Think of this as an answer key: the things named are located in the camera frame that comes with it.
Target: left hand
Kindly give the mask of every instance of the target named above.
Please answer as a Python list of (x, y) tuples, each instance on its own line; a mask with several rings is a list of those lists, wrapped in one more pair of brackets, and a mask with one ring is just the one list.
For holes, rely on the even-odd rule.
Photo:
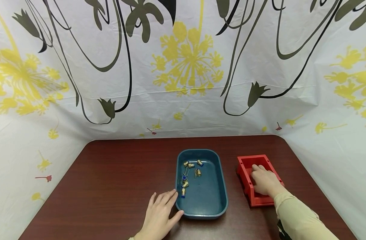
[(156, 193), (151, 196), (150, 202), (148, 202), (143, 227), (135, 235), (135, 240), (162, 240), (184, 214), (183, 210), (180, 210), (173, 218), (168, 219), (178, 198), (175, 189), (160, 194), (156, 200), (155, 196)]

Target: wooden table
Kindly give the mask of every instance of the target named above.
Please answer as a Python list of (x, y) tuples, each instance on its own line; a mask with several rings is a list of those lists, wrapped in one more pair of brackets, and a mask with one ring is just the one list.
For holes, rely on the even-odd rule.
[(127, 240), (137, 233), (153, 192), (175, 186), (185, 149), (218, 153), (229, 205), (217, 220), (182, 219), (165, 239), (279, 239), (274, 207), (251, 209), (236, 175), (237, 156), (266, 154), (287, 189), (340, 239), (356, 239), (287, 143), (277, 136), (94, 141), (81, 152), (21, 240)]

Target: blue tray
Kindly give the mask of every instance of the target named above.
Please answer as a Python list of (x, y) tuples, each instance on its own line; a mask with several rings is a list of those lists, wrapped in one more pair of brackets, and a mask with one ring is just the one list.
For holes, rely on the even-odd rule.
[[(203, 166), (196, 161), (200, 159)], [(187, 174), (189, 186), (186, 196), (181, 197), (182, 175), (186, 168), (183, 163), (189, 161), (195, 164)], [(201, 170), (201, 176), (194, 178), (194, 169)], [(184, 210), (184, 216), (191, 219), (216, 219), (228, 207), (226, 184), (224, 183), (223, 170), (216, 152), (209, 149), (186, 149), (178, 156), (176, 163), (175, 189), (179, 193), (176, 200), (178, 210)]]

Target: white backdrop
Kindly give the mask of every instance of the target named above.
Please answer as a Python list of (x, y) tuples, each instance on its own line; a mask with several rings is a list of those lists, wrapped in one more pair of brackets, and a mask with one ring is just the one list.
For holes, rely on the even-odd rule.
[(91, 140), (252, 134), (366, 240), (366, 1), (0, 0), (0, 239)]

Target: plastic tray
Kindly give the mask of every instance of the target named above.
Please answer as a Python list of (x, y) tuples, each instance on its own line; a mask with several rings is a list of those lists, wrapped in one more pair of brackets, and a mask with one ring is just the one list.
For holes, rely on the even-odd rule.
[(262, 165), (266, 170), (272, 171), (280, 183), (284, 186), (279, 175), (276, 173), (274, 167), (271, 165), (271, 162), (268, 160), (268, 157), (266, 155), (243, 156), (238, 157), (238, 161), (239, 165), (237, 174), (242, 179), (244, 185), (244, 194), (248, 195), (251, 207), (274, 205), (274, 200), (271, 197), (256, 193), (254, 191), (254, 186), (251, 181), (252, 167), (253, 164), (256, 164)]
[[(196, 161), (200, 159), (203, 166)], [(195, 164), (187, 174), (189, 186), (186, 188), (185, 198), (181, 197), (181, 179), (186, 168), (184, 162)], [(194, 169), (201, 170), (201, 176), (194, 178)], [(178, 210), (184, 210), (184, 216), (191, 219), (216, 219), (228, 207), (226, 184), (223, 170), (216, 152), (209, 149), (187, 149), (178, 156), (176, 163), (175, 189), (179, 196), (176, 200)]]

